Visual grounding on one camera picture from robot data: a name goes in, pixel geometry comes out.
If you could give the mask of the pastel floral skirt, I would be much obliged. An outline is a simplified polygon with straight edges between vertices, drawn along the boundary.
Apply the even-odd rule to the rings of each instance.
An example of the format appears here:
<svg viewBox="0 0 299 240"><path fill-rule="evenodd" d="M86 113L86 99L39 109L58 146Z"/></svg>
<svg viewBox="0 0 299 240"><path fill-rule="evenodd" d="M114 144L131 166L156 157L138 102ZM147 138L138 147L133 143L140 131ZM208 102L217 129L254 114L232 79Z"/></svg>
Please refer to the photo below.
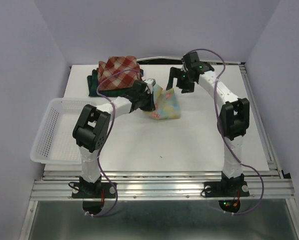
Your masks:
<svg viewBox="0 0 299 240"><path fill-rule="evenodd" d="M164 90L156 84L153 88L154 111L143 113L154 120L179 119L181 109L174 88Z"/></svg>

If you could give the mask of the red plaid skirt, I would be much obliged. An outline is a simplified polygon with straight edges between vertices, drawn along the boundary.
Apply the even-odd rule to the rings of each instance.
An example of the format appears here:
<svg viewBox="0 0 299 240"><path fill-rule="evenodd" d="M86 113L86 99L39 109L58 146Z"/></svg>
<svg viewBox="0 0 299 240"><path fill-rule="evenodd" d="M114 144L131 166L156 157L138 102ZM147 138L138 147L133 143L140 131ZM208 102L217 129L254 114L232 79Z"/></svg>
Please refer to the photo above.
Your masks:
<svg viewBox="0 0 299 240"><path fill-rule="evenodd" d="M98 62L99 91L112 91L132 87L135 80L142 80L140 65L135 56L110 56Z"/></svg>

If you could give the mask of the green plaid skirt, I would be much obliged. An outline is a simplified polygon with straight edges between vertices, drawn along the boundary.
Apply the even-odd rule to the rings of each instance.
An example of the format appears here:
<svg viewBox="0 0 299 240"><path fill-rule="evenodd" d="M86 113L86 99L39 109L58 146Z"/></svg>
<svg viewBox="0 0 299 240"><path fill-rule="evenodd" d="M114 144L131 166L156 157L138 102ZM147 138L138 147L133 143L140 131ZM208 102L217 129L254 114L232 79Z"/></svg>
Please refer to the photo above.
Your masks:
<svg viewBox="0 0 299 240"><path fill-rule="evenodd" d="M101 74L100 68L93 69L91 75L87 76L87 84L89 97L98 97L97 88L99 85L99 93L107 97L118 97L129 90L135 80L142 80L143 70L125 69L123 71L104 70Z"/></svg>

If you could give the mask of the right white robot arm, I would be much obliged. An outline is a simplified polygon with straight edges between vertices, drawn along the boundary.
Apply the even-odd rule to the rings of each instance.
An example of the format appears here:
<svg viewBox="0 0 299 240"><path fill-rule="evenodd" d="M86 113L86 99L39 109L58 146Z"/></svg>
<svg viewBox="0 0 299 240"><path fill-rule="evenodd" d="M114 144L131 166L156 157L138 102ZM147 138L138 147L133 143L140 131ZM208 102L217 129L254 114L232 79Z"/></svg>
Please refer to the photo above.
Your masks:
<svg viewBox="0 0 299 240"><path fill-rule="evenodd" d="M247 186L242 167L243 138L250 126L250 102L240 98L220 81L220 74L207 62L199 59L196 51L182 57L182 67L171 67L166 88L176 86L183 94L202 87L213 99L216 126L224 143L224 162L219 181L207 181L204 197L229 196Z"/></svg>

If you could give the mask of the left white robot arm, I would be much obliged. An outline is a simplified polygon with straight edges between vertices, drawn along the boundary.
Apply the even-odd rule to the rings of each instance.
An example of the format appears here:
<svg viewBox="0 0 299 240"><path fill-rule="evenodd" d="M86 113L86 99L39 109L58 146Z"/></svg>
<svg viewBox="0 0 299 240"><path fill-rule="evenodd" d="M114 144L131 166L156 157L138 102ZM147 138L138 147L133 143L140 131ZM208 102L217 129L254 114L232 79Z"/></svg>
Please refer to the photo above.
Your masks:
<svg viewBox="0 0 299 240"><path fill-rule="evenodd" d="M114 120L137 109L154 111L155 85L154 79L136 80L130 89L114 101L83 107L72 132L81 156L81 175L78 186L74 187L76 191L89 197L96 197L100 193L102 176L97 158L113 128Z"/></svg>

